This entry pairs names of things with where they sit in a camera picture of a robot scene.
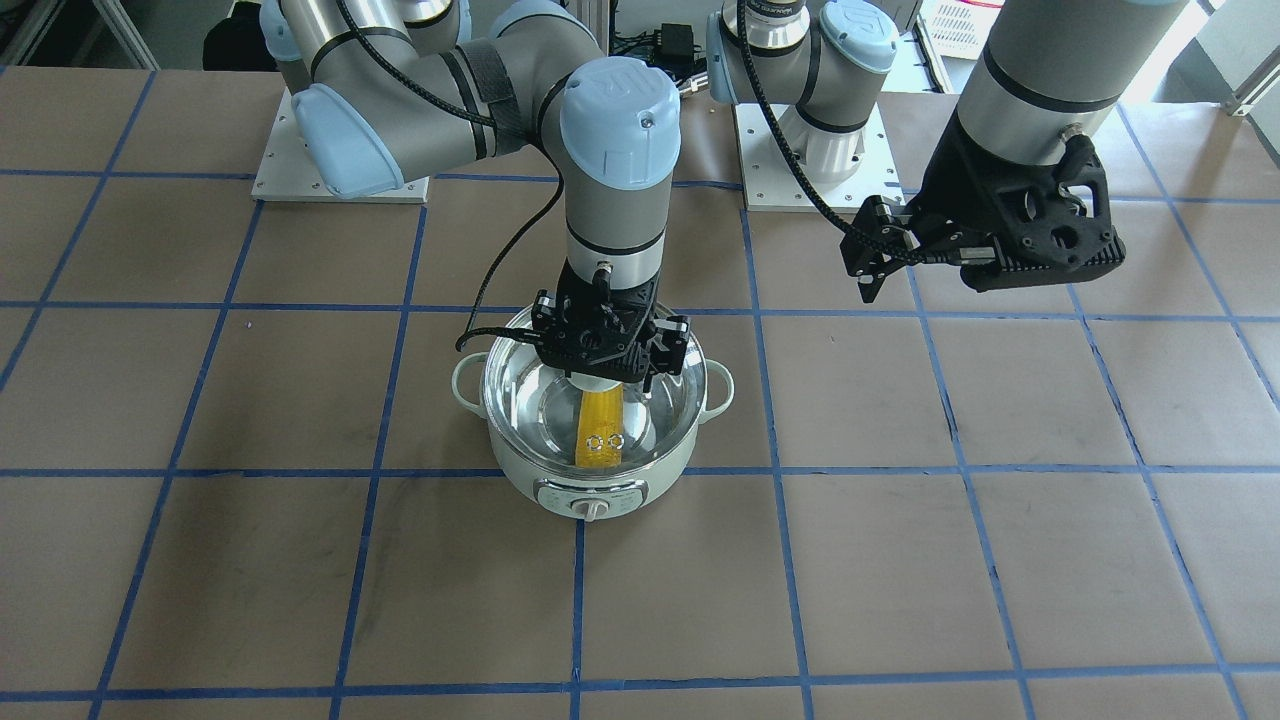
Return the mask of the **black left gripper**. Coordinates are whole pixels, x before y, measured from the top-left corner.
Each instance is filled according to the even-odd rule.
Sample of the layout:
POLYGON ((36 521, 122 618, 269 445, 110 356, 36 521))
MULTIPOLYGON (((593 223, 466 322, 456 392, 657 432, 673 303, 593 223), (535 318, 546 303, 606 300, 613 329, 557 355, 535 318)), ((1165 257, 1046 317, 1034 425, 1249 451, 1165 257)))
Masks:
MULTIPOLYGON (((1120 268, 1126 249, 1110 214, 1107 178, 1091 136, 1069 131, 1053 165, 1023 165, 947 126, 908 204, 908 228, 927 252, 961 268, 978 291, 1066 284, 1120 268)), ((865 199, 840 251, 864 304, 916 250, 891 197, 865 199)))

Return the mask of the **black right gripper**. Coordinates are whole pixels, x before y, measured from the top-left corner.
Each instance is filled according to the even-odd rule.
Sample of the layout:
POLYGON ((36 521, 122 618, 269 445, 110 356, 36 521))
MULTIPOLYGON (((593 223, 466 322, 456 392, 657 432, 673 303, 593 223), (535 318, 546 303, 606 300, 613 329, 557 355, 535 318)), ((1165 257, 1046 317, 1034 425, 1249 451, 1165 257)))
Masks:
POLYGON ((630 290, 612 290, 605 270, 591 281, 566 264, 556 293, 540 291, 531 309, 534 345, 554 369, 617 380, 652 383, 658 374, 680 375, 692 342, 689 319, 660 319, 659 275, 630 290))

